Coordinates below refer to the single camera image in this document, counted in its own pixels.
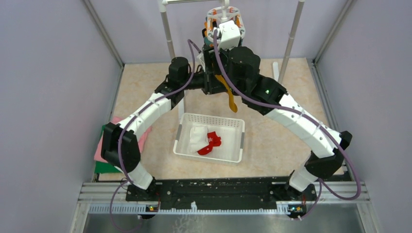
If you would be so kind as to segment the mustard yellow sock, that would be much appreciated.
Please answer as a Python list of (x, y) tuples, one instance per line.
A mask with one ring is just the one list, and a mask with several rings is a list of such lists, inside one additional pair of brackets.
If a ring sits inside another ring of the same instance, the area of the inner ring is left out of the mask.
[(215, 78), (224, 85), (224, 87), (226, 88), (226, 93), (228, 95), (228, 105), (229, 108), (232, 112), (237, 113), (238, 112), (238, 107), (235, 104), (235, 100), (234, 100), (234, 95), (231, 91), (230, 86), (227, 84), (225, 78), (222, 75), (215, 75)]

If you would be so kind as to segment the white plastic clip hanger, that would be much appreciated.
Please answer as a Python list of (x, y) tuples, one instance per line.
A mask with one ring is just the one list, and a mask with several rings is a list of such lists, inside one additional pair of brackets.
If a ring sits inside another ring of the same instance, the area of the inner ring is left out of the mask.
[(229, 6), (228, 0), (220, 0), (221, 6), (213, 8), (207, 12), (206, 21), (204, 23), (205, 29), (203, 36), (208, 41), (213, 42), (213, 31), (218, 28), (221, 23), (233, 21), (240, 31), (240, 40), (245, 37), (245, 26), (241, 17), (240, 10), (236, 7)]

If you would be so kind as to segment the white sock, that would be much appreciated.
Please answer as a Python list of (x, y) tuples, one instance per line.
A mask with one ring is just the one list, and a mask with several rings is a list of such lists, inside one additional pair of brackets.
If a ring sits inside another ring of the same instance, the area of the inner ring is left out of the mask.
[(191, 128), (189, 133), (189, 152), (196, 153), (209, 145), (207, 133), (208, 128), (206, 126), (194, 126)]

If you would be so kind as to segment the red snowflake sock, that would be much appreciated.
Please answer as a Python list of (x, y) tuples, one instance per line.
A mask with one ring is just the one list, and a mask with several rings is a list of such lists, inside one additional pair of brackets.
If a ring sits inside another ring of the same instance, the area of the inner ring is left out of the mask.
[(197, 153), (201, 156), (208, 155), (212, 152), (214, 147), (219, 147), (222, 144), (222, 139), (220, 136), (216, 134), (216, 132), (209, 132), (207, 134), (207, 139), (209, 144), (206, 147), (197, 151)]

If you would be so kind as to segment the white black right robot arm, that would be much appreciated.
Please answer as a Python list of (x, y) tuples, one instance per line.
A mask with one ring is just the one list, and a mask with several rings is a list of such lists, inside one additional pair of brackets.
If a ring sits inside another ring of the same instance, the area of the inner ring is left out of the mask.
[(205, 45), (202, 52), (205, 71), (211, 79), (229, 78), (229, 90), (239, 95), (245, 105), (280, 123), (309, 146), (309, 157), (290, 174), (285, 184), (289, 199), (298, 200), (310, 184), (331, 177), (341, 167), (342, 151), (350, 145), (352, 134), (338, 132), (316, 120), (284, 86), (261, 75), (261, 59), (251, 49), (240, 46), (219, 50), (216, 55), (212, 46)]

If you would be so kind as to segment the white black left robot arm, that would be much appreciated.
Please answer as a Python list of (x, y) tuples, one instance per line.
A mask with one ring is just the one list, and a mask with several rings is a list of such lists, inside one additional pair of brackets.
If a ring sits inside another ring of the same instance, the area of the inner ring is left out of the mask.
[(105, 125), (101, 158), (121, 171), (127, 181), (138, 187), (143, 200), (154, 198), (154, 178), (141, 163), (138, 140), (163, 114), (171, 111), (186, 90), (201, 89), (207, 80), (221, 74), (217, 62), (206, 62), (199, 70), (184, 57), (172, 59), (165, 80), (149, 99), (127, 118)]

